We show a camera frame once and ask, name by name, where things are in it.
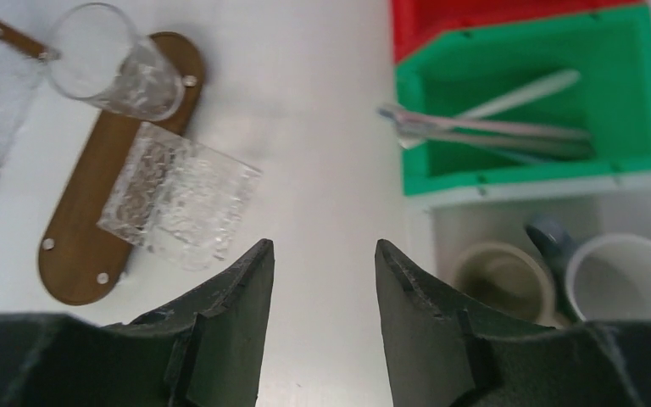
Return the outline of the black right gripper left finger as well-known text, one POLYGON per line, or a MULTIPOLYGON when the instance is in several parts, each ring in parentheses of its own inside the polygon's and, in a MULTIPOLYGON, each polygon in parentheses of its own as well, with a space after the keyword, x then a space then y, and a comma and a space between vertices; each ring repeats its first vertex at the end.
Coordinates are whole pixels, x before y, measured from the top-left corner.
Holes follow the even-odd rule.
POLYGON ((253 406, 274 271, 263 239, 127 324, 0 314, 0 406, 253 406))

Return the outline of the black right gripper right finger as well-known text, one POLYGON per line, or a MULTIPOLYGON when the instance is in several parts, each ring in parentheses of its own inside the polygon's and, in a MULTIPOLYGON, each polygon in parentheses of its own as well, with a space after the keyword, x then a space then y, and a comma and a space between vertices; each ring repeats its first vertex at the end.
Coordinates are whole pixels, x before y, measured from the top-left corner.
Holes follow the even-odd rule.
POLYGON ((396 406, 651 406, 651 321, 555 329, 519 320, 385 239, 375 268, 396 406))

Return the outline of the grey ceramic cup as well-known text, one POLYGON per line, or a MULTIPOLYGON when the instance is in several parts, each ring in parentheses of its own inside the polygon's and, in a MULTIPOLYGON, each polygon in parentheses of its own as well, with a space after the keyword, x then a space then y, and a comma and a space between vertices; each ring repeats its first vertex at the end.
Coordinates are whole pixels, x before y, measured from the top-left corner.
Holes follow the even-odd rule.
POLYGON ((564 326, 549 268, 516 246, 491 241, 468 247, 455 260, 448 283, 506 315, 564 326))

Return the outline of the clear textured acrylic holder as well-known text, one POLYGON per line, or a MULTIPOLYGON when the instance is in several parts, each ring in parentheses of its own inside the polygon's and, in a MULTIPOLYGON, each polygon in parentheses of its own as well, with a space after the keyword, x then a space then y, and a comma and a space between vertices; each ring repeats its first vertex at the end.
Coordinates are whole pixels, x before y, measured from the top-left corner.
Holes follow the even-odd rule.
POLYGON ((223 260, 260 170, 150 122, 140 124, 97 226, 183 270, 223 260))

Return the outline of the clear glass tumbler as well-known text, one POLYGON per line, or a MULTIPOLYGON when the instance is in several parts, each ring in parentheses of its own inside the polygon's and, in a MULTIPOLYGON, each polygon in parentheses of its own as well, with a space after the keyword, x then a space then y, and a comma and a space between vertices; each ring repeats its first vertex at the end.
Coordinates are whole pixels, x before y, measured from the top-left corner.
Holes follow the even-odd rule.
POLYGON ((181 73, 123 10, 84 3, 47 35, 47 81, 60 95, 114 114, 161 121, 181 106, 181 73))

